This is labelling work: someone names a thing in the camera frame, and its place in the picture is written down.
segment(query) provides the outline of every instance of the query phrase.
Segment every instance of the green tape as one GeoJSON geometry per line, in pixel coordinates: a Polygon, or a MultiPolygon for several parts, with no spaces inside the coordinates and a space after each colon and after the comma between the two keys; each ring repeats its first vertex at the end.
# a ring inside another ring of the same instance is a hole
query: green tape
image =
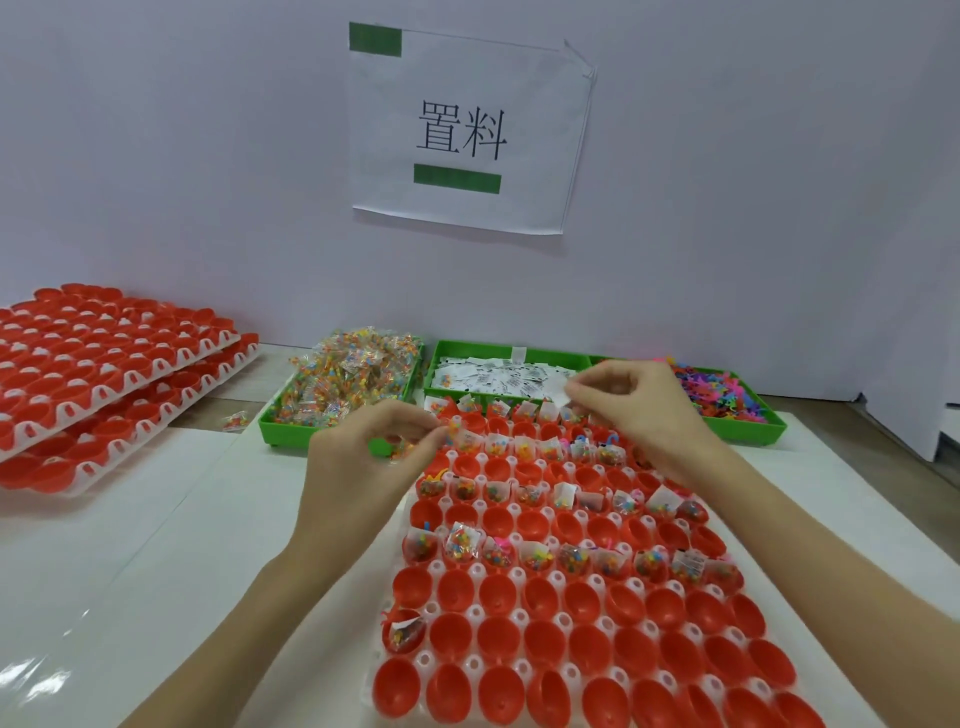
{"type": "Polygon", "coordinates": [[[373,53],[377,56],[400,58],[403,48],[403,31],[382,25],[350,23],[350,50],[358,53],[373,53]]]}
{"type": "Polygon", "coordinates": [[[414,164],[414,183],[500,194],[500,175],[454,167],[435,167],[432,164],[414,164]]]}

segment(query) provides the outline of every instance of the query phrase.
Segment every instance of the hand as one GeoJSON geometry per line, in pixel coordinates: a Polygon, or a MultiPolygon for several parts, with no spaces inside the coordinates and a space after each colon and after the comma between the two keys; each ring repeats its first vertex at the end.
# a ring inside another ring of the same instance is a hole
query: hand
{"type": "Polygon", "coordinates": [[[285,549],[300,568],[330,587],[363,555],[403,495],[446,439],[426,410],[382,400],[351,412],[310,438],[300,511],[285,549]],[[375,437],[418,443],[391,464],[368,450],[375,437]]]}
{"type": "Polygon", "coordinates": [[[680,465],[691,452],[720,443],[665,362],[608,359],[572,377],[565,390],[670,477],[682,480],[680,465]]]}

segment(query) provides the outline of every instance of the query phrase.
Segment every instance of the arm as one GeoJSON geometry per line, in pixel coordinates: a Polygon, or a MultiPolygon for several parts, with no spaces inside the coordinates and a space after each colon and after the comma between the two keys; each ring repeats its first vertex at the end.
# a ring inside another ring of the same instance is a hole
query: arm
{"type": "Polygon", "coordinates": [[[121,728],[227,728],[314,605],[363,554],[446,437],[433,415],[395,400],[363,407],[310,441],[297,525],[227,618],[121,728]],[[373,437],[420,443],[388,465],[373,437]],[[315,554],[337,554],[321,564],[315,554]]]}
{"type": "Polygon", "coordinates": [[[607,361],[574,377],[567,393],[716,510],[890,726],[955,723],[960,624],[850,548],[721,442],[669,367],[607,361]]]}

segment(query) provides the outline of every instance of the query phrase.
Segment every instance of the left hand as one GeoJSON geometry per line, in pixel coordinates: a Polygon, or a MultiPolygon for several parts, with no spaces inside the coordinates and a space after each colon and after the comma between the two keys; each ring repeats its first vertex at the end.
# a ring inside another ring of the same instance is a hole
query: left hand
{"type": "Polygon", "coordinates": [[[300,511],[288,555],[326,586],[363,555],[446,439],[446,427],[413,404],[382,400],[310,438],[300,511]],[[417,443],[390,463],[374,457],[375,437],[417,443]]]}

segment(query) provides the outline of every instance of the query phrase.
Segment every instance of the white paper sheet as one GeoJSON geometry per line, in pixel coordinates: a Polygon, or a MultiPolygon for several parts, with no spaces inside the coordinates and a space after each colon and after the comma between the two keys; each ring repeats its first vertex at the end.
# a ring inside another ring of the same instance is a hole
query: white paper sheet
{"type": "Polygon", "coordinates": [[[563,232],[595,74],[572,49],[403,30],[399,57],[354,50],[349,73],[354,207],[563,232]],[[498,176],[498,191],[418,183],[415,165],[498,176]]]}

